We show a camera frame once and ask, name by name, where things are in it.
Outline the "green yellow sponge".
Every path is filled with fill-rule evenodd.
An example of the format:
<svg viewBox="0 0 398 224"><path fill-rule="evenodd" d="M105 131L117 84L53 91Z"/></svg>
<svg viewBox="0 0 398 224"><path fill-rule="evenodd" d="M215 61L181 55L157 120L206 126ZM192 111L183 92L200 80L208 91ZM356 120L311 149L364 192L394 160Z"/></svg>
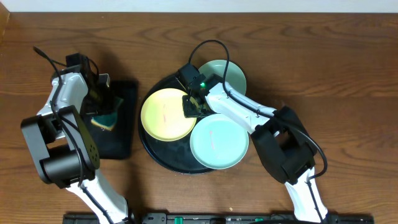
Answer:
<svg viewBox="0 0 398 224"><path fill-rule="evenodd" d="M118 110L123 103L123 99L116 97L114 100L114 109L110 114L103 114L91 118L91 124L99 128L112 131L118 120Z"/></svg>

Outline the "yellow plate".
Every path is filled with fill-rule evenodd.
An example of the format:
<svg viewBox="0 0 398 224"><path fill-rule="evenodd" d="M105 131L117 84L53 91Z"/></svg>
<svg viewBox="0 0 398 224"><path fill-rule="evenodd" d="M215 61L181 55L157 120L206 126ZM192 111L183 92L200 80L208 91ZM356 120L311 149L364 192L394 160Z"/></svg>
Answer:
<svg viewBox="0 0 398 224"><path fill-rule="evenodd" d="M182 90L164 88L145 100L141 123L150 136L160 141L176 141L191 132L197 119L184 116L183 96L187 94Z"/></svg>

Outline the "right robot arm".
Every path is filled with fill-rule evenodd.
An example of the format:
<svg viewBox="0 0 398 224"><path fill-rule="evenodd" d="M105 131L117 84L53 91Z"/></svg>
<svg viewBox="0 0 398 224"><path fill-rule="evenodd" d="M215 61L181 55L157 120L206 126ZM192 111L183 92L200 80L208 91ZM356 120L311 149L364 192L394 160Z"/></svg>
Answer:
<svg viewBox="0 0 398 224"><path fill-rule="evenodd" d="M216 75L208 80L204 75L176 78L193 97L188 107L195 108L196 114L202 113L200 105L205 103L210 111L227 116L250 134L265 170L286 186L298 221L326 222L328 210L315 179L326 172L327 158L292 109L256 103Z"/></svg>

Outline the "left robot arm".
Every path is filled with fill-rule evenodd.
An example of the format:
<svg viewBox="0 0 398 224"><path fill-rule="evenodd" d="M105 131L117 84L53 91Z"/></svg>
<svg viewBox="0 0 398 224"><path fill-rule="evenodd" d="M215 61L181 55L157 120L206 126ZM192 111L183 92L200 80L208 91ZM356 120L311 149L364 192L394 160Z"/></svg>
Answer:
<svg viewBox="0 0 398 224"><path fill-rule="evenodd" d="M21 123L40 179L75 194L100 223L130 223L127 200L100 171L131 154L137 88L107 73L62 71L44 107Z"/></svg>

